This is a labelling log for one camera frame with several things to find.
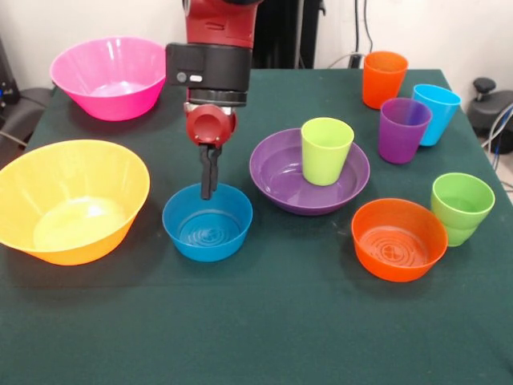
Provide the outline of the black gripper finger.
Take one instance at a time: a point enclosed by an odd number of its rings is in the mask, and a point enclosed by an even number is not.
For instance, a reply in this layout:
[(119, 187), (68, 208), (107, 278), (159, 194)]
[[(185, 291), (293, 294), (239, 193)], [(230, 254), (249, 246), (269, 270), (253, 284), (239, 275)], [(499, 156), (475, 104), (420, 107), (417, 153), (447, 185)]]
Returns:
[(210, 162), (211, 162), (211, 169), (210, 169), (210, 190), (216, 191), (217, 184), (218, 184), (218, 158), (220, 157), (222, 153), (222, 148), (216, 148), (215, 146), (212, 147), (212, 151), (210, 154)]
[(211, 146), (209, 144), (201, 144), (199, 146), (200, 163), (202, 165), (200, 197), (203, 200), (210, 200), (212, 197), (212, 160), (209, 155), (210, 149)]

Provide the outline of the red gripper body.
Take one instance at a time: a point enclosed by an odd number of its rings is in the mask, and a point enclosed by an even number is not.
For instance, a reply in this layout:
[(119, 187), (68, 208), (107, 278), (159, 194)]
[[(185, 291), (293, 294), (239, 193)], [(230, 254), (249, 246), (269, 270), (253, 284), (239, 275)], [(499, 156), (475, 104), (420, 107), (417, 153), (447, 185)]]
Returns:
[(237, 116), (232, 107), (185, 103), (184, 112), (186, 132), (197, 145), (223, 146), (236, 130)]

